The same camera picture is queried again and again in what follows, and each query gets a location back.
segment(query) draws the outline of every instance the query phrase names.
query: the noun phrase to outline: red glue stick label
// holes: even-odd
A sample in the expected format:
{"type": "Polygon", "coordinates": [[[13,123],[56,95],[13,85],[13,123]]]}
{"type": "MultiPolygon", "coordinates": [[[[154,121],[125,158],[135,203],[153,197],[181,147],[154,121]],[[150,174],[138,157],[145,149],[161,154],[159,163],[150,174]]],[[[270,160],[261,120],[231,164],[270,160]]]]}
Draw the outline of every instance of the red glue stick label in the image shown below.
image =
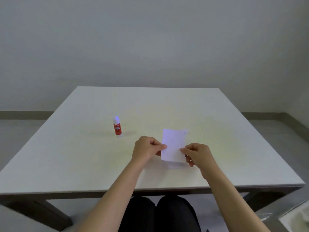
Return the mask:
{"type": "Polygon", "coordinates": [[[116,135],[120,135],[120,134],[121,134],[120,123],[117,124],[117,125],[114,124],[114,128],[115,128],[115,133],[116,133],[116,135]]]}

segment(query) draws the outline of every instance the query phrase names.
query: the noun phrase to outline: hand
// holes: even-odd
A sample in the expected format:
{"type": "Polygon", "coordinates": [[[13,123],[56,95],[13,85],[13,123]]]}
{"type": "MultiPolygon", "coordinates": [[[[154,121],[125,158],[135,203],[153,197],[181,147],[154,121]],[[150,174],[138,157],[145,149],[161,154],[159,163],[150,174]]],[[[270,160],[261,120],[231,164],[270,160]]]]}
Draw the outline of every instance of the hand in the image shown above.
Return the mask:
{"type": "Polygon", "coordinates": [[[190,167],[196,165],[204,178],[210,171],[215,171],[219,167],[211,154],[211,150],[207,145],[199,143],[191,143],[180,151],[185,154],[186,161],[190,167]]]}
{"type": "Polygon", "coordinates": [[[167,145],[161,144],[158,140],[152,137],[140,137],[135,142],[132,154],[132,161],[141,164],[146,164],[153,156],[161,156],[161,150],[164,150],[167,145]]]}

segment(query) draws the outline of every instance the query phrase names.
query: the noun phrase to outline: black pants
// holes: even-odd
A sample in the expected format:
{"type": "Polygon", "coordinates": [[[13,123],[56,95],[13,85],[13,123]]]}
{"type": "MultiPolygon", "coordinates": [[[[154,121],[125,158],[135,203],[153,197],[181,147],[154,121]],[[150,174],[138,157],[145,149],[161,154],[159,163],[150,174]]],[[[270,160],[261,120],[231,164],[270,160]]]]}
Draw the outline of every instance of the black pants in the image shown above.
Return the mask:
{"type": "Polygon", "coordinates": [[[118,232],[201,232],[193,207],[177,195],[164,196],[157,206],[148,198],[130,199],[118,232]]]}

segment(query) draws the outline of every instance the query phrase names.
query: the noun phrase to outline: glue stick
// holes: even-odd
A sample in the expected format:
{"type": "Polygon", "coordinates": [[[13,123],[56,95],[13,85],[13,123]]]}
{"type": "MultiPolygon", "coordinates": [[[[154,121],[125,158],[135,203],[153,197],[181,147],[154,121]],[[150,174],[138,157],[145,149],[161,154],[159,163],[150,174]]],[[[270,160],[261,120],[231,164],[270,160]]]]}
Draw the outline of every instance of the glue stick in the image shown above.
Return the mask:
{"type": "Polygon", "coordinates": [[[120,136],[121,136],[121,127],[120,127],[120,120],[119,120],[119,117],[118,117],[118,116],[114,117],[113,121],[114,121],[115,133],[116,133],[116,135],[117,135],[118,137],[120,137],[120,136]]]}

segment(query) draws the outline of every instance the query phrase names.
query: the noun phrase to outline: leg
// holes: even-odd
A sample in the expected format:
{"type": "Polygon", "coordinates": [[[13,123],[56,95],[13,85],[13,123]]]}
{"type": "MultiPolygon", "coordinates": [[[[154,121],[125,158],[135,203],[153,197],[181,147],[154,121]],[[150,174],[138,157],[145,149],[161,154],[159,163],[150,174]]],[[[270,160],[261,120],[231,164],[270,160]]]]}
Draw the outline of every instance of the leg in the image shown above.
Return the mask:
{"type": "Polygon", "coordinates": [[[256,212],[285,195],[286,194],[282,192],[258,192],[249,193],[245,195],[243,199],[247,202],[251,209],[256,212]]]}
{"type": "Polygon", "coordinates": [[[70,217],[46,200],[27,199],[1,202],[1,204],[58,231],[73,225],[70,217]]]}
{"type": "Polygon", "coordinates": [[[118,232],[154,232],[155,204],[145,197],[130,199],[118,232]]]}
{"type": "Polygon", "coordinates": [[[193,207],[184,198],[177,195],[160,199],[155,212],[156,231],[200,232],[193,207]]]}

